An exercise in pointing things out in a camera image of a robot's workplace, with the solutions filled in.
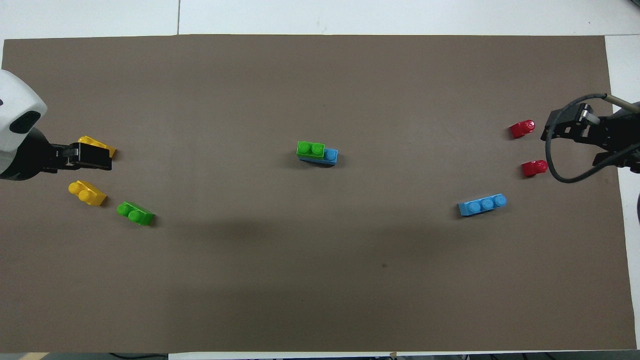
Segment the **black cable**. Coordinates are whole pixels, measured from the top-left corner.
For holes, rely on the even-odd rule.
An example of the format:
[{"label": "black cable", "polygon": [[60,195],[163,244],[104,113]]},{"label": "black cable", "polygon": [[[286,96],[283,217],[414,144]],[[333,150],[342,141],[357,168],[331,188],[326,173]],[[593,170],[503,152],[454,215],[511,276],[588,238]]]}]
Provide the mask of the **black cable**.
[{"label": "black cable", "polygon": [[566,178],[566,177],[562,177],[562,176],[560,176],[560,174],[558,174],[558,172],[556,171],[556,167],[554,166],[554,162],[551,159],[551,139],[553,139],[554,130],[556,129],[556,124],[558,122],[558,119],[560,119],[560,116],[562,116],[562,114],[564,112],[566,112],[567,109],[572,107],[573,105],[579,104],[580,102],[588,100],[588,99],[604,99],[605,97],[607,97],[607,94],[589,94],[589,95],[585,95],[585,96],[579,97],[578,99],[576,99],[576,100],[574,100],[572,102],[569,102],[551,120],[551,123],[549,124],[549,130],[548,130],[548,133],[547,133],[547,139],[545,140],[545,156],[547,157],[547,165],[549,166],[549,172],[551,172],[551,174],[554,176],[554,178],[556,178],[561,183],[571,184],[571,183],[577,183],[578,181],[581,181],[581,180],[585,180],[587,177],[592,176],[593,174],[595,174],[598,171],[602,170],[604,167],[607,167],[607,166],[613,164],[616,160],[618,160],[618,159],[620,159],[620,158],[622,158],[622,157],[624,157],[626,155],[629,155],[630,153],[640,149],[640,143],[628,146],[627,148],[623,149],[622,151],[616,152],[615,154],[609,156],[608,158],[606,158],[603,161],[601,161],[599,164],[595,165],[591,169],[583,172],[582,174],[580,174],[580,175],[578,175],[576,177]]},{"label": "black cable", "polygon": [[165,354],[147,354],[147,355],[140,355],[140,356],[122,356],[122,355],[118,355],[114,352],[110,352],[109,355],[111,356],[115,356],[119,359],[149,359],[151,357],[169,357],[169,355],[165,355]]}]

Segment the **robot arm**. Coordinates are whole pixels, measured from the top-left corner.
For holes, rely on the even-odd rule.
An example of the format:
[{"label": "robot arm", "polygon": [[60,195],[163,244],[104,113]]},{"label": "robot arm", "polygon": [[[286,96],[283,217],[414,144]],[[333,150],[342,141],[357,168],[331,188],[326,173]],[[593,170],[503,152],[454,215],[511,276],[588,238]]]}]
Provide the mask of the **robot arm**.
[{"label": "robot arm", "polygon": [[111,170],[109,151],[85,143],[51,144],[34,127],[47,105],[22,80],[0,70],[0,179],[26,180],[39,172]]},{"label": "robot arm", "polygon": [[[586,99],[603,99],[622,109],[608,117],[593,115]],[[607,94],[591,94],[569,103],[562,109],[551,111],[545,130],[540,137],[546,143],[545,152],[551,174],[563,183],[576,183],[608,165],[629,167],[640,173],[640,102],[631,104]],[[606,150],[595,156],[593,168],[570,179],[560,176],[551,159],[551,140],[572,139],[578,143],[596,145]]]}]

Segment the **white table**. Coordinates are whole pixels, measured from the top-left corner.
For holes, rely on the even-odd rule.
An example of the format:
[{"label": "white table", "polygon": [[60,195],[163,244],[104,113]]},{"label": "white table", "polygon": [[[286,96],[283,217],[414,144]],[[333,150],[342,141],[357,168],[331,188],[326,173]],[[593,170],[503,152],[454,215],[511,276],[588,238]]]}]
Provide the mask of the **white table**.
[{"label": "white table", "polygon": [[[0,40],[220,33],[606,35],[611,92],[628,101],[640,101],[640,8],[628,0],[0,0]],[[567,94],[566,100],[580,95]],[[640,344],[640,225],[636,216],[640,175],[628,169],[620,169],[618,174],[636,344]],[[388,356],[396,350],[401,349],[366,353],[199,352],[172,354],[170,359]],[[397,355],[462,353],[471,352]]]}]

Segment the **lego brick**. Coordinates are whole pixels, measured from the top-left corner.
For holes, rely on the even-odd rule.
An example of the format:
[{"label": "lego brick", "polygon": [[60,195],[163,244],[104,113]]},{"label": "lego brick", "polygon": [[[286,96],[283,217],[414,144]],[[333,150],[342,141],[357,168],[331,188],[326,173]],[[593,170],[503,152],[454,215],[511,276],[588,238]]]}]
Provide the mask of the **lego brick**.
[{"label": "lego brick", "polygon": [[521,138],[528,133],[532,133],[536,129],[536,123],[533,120],[521,121],[509,127],[514,139]]},{"label": "lego brick", "polygon": [[542,174],[543,172],[547,172],[549,166],[547,162],[544,160],[536,160],[530,161],[528,163],[522,164],[522,172],[524,176],[531,177],[536,174]]},{"label": "lego brick", "polygon": [[495,208],[503,207],[507,204],[507,198],[503,194],[499,193],[483,197],[482,199],[461,202],[458,204],[460,208],[460,215],[468,217],[470,215],[484,213],[485,211],[493,210]]},{"label": "lego brick", "polygon": [[107,197],[107,195],[98,190],[98,188],[88,181],[78,180],[74,183],[70,183],[68,189],[69,192],[77,196],[78,199],[91,206],[100,206],[102,201]]},{"label": "lego brick", "polygon": [[298,159],[302,161],[309,161],[311,163],[320,163],[320,164],[328,164],[335,165],[338,162],[338,150],[336,149],[324,149],[324,157],[319,159],[310,159],[304,158],[302,156],[298,156]]},{"label": "lego brick", "polygon": [[296,155],[299,158],[322,160],[324,158],[324,144],[319,142],[298,142]]},{"label": "lego brick", "polygon": [[85,143],[85,144],[88,144],[88,145],[97,146],[97,147],[102,147],[103,149],[107,149],[109,151],[109,157],[110,158],[112,158],[113,154],[116,152],[116,148],[110,147],[109,145],[101,143],[96,139],[90,138],[89,136],[81,137],[80,139],[78,139],[78,142]]},{"label": "lego brick", "polygon": [[133,202],[123,202],[116,209],[118,214],[127,217],[129,220],[139,225],[149,225],[154,214]]}]

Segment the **yellow lego brick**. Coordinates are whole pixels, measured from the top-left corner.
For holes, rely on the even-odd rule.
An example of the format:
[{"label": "yellow lego brick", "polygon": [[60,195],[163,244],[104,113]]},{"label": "yellow lego brick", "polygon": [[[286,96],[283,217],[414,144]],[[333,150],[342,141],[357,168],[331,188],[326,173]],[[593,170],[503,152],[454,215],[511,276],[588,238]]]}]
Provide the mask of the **yellow lego brick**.
[{"label": "yellow lego brick", "polygon": [[100,206],[107,197],[88,181],[78,180],[69,184],[69,192],[78,196],[78,199],[92,206]]},{"label": "yellow lego brick", "polygon": [[110,147],[109,145],[101,143],[96,139],[90,138],[89,136],[81,137],[80,139],[78,139],[78,142],[86,143],[88,145],[93,145],[93,146],[97,146],[97,147],[102,147],[103,149],[107,149],[109,151],[109,157],[110,158],[112,158],[114,153],[116,152],[116,148]]}]

